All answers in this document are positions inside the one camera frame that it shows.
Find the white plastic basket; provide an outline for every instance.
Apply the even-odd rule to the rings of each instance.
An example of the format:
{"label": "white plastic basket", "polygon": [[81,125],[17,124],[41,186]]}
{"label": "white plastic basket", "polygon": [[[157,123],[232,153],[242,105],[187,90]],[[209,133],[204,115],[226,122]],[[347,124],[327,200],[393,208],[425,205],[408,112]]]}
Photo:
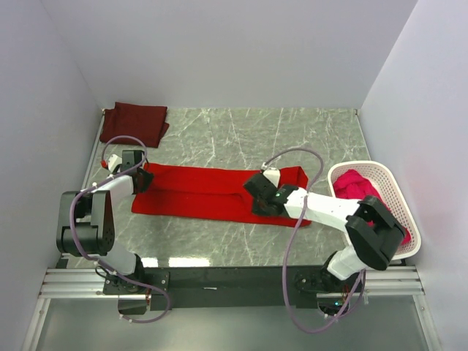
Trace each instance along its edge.
{"label": "white plastic basket", "polygon": [[[411,257],[419,251],[421,247],[421,236],[416,227],[415,220],[412,218],[410,209],[403,194],[393,177],[392,172],[386,166],[373,161],[354,161],[343,162],[334,165],[328,172],[328,185],[333,197],[333,183],[335,180],[346,173],[348,170],[357,170],[364,178],[370,180],[374,188],[379,192],[383,202],[389,207],[392,214],[411,234],[411,241],[398,248],[394,260]],[[344,234],[348,244],[351,244],[350,237],[347,233]]]}

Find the gray marble table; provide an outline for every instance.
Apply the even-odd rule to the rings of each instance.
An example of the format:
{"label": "gray marble table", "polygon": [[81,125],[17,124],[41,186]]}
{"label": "gray marble table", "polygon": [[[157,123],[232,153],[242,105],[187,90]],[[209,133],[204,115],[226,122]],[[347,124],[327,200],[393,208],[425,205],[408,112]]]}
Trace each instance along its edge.
{"label": "gray marble table", "polygon": [[[150,162],[168,165],[258,169],[278,151],[294,146],[313,148],[325,160],[325,171],[313,191],[329,195],[327,173],[336,163],[369,159],[354,110],[309,108],[206,108],[169,109],[170,128],[159,148],[150,148]],[[100,181],[103,144],[93,155],[88,182]],[[106,151],[121,155],[132,146],[115,145]],[[312,178],[319,163],[304,152],[282,156],[276,167],[300,165]],[[174,216],[146,216],[131,212],[133,198],[125,199],[116,213],[117,240],[138,253],[146,266],[280,265],[291,228],[241,224]],[[322,264],[344,247],[337,230],[314,223],[299,231],[290,264]],[[69,268],[90,267],[72,257]]]}

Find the red cloth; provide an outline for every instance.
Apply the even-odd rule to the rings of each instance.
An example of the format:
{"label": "red cloth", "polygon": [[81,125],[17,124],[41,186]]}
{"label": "red cloth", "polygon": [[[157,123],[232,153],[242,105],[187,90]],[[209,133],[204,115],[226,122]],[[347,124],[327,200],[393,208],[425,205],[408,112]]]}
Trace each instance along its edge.
{"label": "red cloth", "polygon": [[[257,216],[252,213],[254,199],[243,188],[258,170],[221,170],[149,164],[153,182],[144,193],[137,194],[132,212],[201,219],[215,219],[255,224],[294,227],[297,219]],[[307,176],[301,167],[281,169],[279,185],[306,187]]]}
{"label": "red cloth", "polygon": [[[106,110],[102,133],[103,143],[118,135],[137,137],[151,148],[157,148],[159,141],[169,128],[166,121],[167,107],[138,106],[116,102],[112,110]],[[130,139],[118,139],[115,144],[139,145]]]}
{"label": "red cloth", "polygon": [[[333,183],[333,190],[335,191],[335,196],[340,199],[362,200],[367,195],[374,195],[382,201],[380,194],[372,186],[371,182],[359,174],[357,170],[348,170],[345,174],[339,176],[335,183]],[[411,241],[410,232],[406,228],[405,230],[406,235],[404,236],[401,245]]]}

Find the dark red towel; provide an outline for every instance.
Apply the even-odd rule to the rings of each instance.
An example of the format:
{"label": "dark red towel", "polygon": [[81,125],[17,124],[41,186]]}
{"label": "dark red towel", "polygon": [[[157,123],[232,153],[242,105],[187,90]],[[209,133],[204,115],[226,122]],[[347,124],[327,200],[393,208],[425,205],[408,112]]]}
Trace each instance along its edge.
{"label": "dark red towel", "polygon": [[[112,110],[106,110],[99,139],[106,143],[118,135],[137,137],[150,148],[157,148],[169,128],[166,121],[167,107],[138,106],[116,102]],[[130,139],[119,139],[115,144],[139,145]]]}

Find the white wall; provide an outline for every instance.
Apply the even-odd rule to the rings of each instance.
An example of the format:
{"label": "white wall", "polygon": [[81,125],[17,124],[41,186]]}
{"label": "white wall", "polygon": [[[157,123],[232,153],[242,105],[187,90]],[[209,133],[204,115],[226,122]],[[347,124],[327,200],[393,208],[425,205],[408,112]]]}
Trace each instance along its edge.
{"label": "white wall", "polygon": [[99,109],[39,0],[0,11],[0,350],[19,350],[55,246],[60,195],[79,188]]}
{"label": "white wall", "polygon": [[361,123],[422,235],[415,262],[444,350],[468,344],[468,2],[419,0]]}
{"label": "white wall", "polygon": [[42,2],[103,107],[360,107],[416,0]]}

